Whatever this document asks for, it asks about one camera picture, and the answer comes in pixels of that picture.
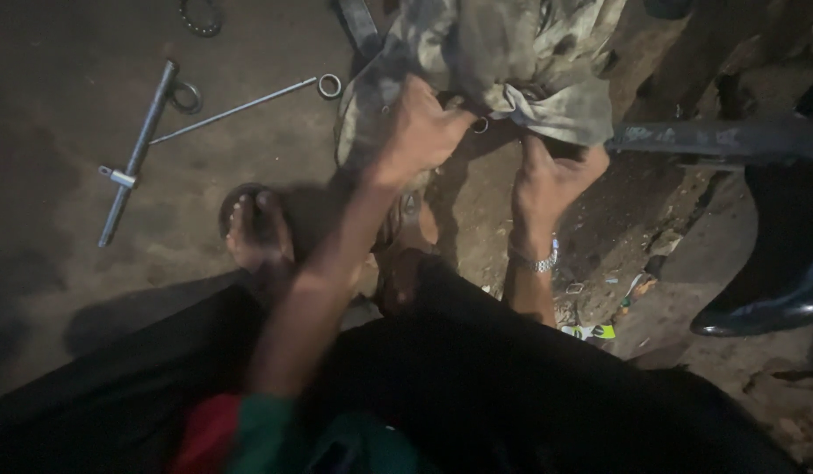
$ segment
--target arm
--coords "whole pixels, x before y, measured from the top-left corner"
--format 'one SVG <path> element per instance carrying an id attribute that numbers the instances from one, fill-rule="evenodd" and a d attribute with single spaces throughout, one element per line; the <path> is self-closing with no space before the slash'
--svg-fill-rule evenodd
<path id="1" fill-rule="evenodd" d="M 524 162 L 512 195 L 513 228 L 509 245 L 531 261 L 552 252 L 553 232 L 561 213 L 605 172 L 609 156 L 602 145 L 587 148 L 579 161 L 553 158 L 540 137 L 524 137 Z M 552 272 L 535 273 L 510 260 L 504 297 L 521 314 L 533 314 L 556 327 Z"/>
<path id="2" fill-rule="evenodd" d="M 360 265 L 401 188 L 453 153 L 475 116 L 443 111 L 421 79 L 408 76 L 389 140 L 360 179 L 342 219 L 300 268 L 257 342 L 253 392 L 293 398 L 338 335 Z"/>

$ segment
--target metal watch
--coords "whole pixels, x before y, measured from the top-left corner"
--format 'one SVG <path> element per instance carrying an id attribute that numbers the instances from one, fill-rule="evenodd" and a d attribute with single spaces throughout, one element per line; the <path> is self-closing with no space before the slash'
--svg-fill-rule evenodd
<path id="1" fill-rule="evenodd" d="M 544 260 L 530 260 L 511 244 L 509 245 L 508 254 L 510 262 L 517 265 L 522 265 L 535 273 L 547 273 L 553 268 L 553 266 L 556 266 L 556 262 L 559 259 L 559 241 L 553 239 L 553 251 L 550 252 L 550 256 Z"/>

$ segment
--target metal washer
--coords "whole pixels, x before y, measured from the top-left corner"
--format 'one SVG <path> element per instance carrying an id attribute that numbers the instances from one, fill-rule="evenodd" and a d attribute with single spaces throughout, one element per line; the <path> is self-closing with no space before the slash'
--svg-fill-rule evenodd
<path id="1" fill-rule="evenodd" d="M 326 92 L 323 87 L 321 87 L 322 81 L 325 79 L 331 79 L 334 83 L 337 84 L 337 90 L 335 92 Z M 328 99 L 333 99 L 335 97 L 339 97 L 339 94 L 342 93 L 342 81 L 339 80 L 338 77 L 334 76 L 333 74 L 325 74 L 319 78 L 319 83 L 317 85 L 319 88 L 319 93 Z"/>

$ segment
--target green sleeve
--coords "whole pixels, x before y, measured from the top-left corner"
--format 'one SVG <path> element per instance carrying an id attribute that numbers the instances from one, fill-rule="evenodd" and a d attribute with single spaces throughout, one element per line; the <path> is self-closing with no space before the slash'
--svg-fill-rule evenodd
<path id="1" fill-rule="evenodd" d="M 228 474 L 300 472 L 306 447 L 292 424 L 292 400 L 249 395 L 240 403 Z"/>

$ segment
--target metal ring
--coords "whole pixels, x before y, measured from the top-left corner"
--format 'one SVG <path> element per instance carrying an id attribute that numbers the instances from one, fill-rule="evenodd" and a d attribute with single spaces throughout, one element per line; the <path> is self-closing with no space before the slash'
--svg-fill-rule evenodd
<path id="1" fill-rule="evenodd" d="M 195 101 L 189 107 L 180 103 L 176 97 L 177 90 L 186 90 L 193 94 Z M 193 115 L 201 111 L 201 92 L 191 83 L 175 81 L 169 86 L 169 102 L 182 114 Z"/>
<path id="2" fill-rule="evenodd" d="M 190 32 L 195 36 L 201 36 L 202 38 L 211 38 L 219 34 L 219 30 L 222 29 L 222 12 L 220 12 L 219 7 L 213 3 L 213 0 L 204 0 L 204 3 L 208 5 L 211 13 L 213 14 L 212 21 L 208 26 L 200 26 L 193 23 L 190 17 L 187 16 L 187 2 L 190 0 L 180 0 L 180 4 L 178 5 L 178 13 L 181 15 L 181 20 L 184 21 L 184 26 L 190 30 Z"/>
<path id="3" fill-rule="evenodd" d="M 336 92 L 331 93 L 325 92 L 324 88 L 321 87 L 321 82 L 324 81 L 325 79 L 330 79 L 337 84 Z M 339 80 L 338 77 L 334 76 L 333 74 L 325 74 L 324 76 L 319 78 L 319 93 L 328 99 L 339 97 L 339 94 L 342 93 L 342 82 Z"/>
<path id="4" fill-rule="evenodd" d="M 476 122 L 474 122 L 474 125 L 476 125 L 480 120 L 483 121 L 482 129 L 481 130 L 475 130 L 474 128 L 472 128 L 474 133 L 485 133 L 486 130 L 488 130 L 488 119 L 486 119 L 485 117 L 480 117 L 480 118 L 476 119 Z"/>

